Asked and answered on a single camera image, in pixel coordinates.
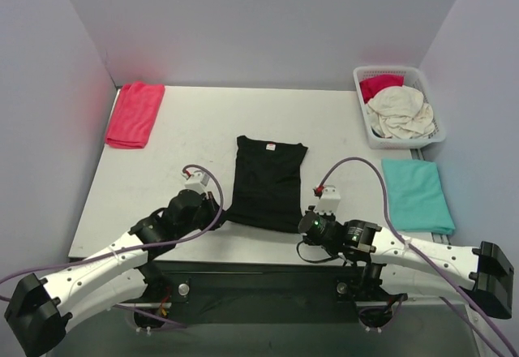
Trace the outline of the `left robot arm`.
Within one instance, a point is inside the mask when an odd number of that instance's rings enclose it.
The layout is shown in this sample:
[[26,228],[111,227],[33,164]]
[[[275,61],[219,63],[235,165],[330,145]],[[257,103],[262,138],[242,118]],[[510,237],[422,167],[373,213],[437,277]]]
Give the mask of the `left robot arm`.
[[98,253],[56,273],[21,278],[4,317],[27,356],[55,348],[76,325],[114,305],[164,291],[152,262],[211,230],[223,213],[212,193],[184,189]]

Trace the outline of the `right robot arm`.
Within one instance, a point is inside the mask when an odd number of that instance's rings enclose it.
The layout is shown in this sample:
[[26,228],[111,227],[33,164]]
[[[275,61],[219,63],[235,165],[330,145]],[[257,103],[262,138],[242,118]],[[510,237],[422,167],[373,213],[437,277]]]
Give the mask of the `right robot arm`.
[[514,268],[501,248],[483,241],[478,247],[459,247],[406,236],[389,228],[307,211],[298,224],[304,243],[323,248],[330,256],[368,269],[359,288],[369,299],[384,292],[470,298],[491,318],[508,320],[513,310]]

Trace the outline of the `black t shirt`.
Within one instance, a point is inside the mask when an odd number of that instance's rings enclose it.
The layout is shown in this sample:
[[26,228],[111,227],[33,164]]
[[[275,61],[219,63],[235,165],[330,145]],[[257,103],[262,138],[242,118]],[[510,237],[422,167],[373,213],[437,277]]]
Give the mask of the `black t shirt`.
[[296,234],[302,218],[301,165],[308,147],[244,135],[237,138],[237,146],[232,204],[226,219]]

